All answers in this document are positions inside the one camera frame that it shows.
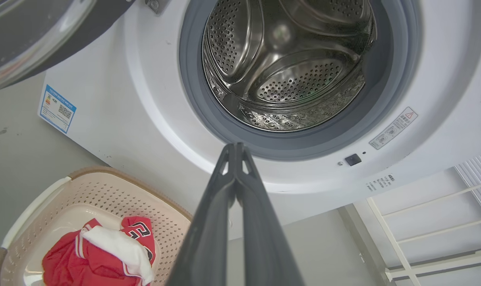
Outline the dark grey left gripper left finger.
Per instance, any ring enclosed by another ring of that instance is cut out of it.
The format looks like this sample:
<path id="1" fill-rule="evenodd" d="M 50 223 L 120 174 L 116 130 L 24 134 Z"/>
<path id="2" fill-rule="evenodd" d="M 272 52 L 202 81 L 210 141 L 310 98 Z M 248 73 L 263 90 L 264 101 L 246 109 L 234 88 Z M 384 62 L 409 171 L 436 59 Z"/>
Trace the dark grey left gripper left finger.
<path id="1" fill-rule="evenodd" d="M 234 144 L 223 148 L 166 280 L 168 286 L 226 285 L 229 209 L 236 199 L 234 155 Z"/>

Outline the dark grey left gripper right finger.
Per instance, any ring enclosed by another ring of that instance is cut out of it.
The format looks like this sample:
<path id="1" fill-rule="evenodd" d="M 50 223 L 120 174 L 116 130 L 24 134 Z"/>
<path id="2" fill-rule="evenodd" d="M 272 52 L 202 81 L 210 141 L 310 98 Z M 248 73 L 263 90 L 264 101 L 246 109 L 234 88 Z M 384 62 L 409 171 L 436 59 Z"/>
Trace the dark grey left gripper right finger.
<path id="1" fill-rule="evenodd" d="M 251 152 L 236 144 L 236 198 L 243 209 L 247 286 L 302 286 L 304 280 Z"/>

